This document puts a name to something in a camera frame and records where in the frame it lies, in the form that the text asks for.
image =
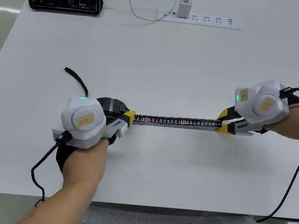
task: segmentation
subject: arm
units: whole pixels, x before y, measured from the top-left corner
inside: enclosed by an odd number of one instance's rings
[[[285,119],[275,124],[265,125],[264,128],[287,138],[299,140],[299,104],[290,105],[289,108],[289,115]]]
[[[90,149],[77,149],[63,166],[64,183],[18,224],[78,224],[92,202],[106,168],[109,142],[101,139]]]

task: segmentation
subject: power strip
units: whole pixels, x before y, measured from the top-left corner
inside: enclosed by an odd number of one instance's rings
[[[168,12],[157,10],[157,19],[162,18]],[[208,27],[219,27],[219,28],[228,28],[228,29],[241,29],[241,24],[231,17],[225,18],[223,16],[218,15],[200,15],[190,13],[189,17],[178,18],[176,13],[170,13],[168,16],[163,17],[161,21],[168,22],[178,22],[178,23],[186,23],[192,25],[200,25],[200,26],[208,26]]]

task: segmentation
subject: charger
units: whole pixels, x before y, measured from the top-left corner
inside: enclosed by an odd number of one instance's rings
[[[188,18],[192,7],[192,0],[180,0],[178,4],[177,17]]]

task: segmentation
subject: tabletop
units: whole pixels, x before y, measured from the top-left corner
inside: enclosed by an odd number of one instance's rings
[[[155,18],[173,1],[133,0]],[[68,98],[122,100],[138,114],[215,119],[238,86],[277,80],[299,86],[297,0],[194,1],[193,12],[229,15],[242,30],[135,18],[128,2],[105,1],[97,17],[23,6],[0,52],[0,193],[40,196],[31,167],[54,144],[51,128]],[[268,215],[298,165],[298,142],[132,126],[107,155],[94,201]],[[62,186],[51,157],[36,171],[46,196]],[[299,218],[299,180],[276,214]]]

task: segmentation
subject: paper label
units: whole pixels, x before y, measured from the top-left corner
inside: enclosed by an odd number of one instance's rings
[[[248,89],[241,90],[241,102],[248,100]]]
[[[268,97],[263,101],[262,105],[258,108],[258,110],[262,113],[268,113],[273,104],[275,104],[275,100]]]
[[[84,115],[82,117],[78,117],[76,119],[78,127],[84,127],[86,125],[90,125],[94,123],[94,116],[92,113]]]

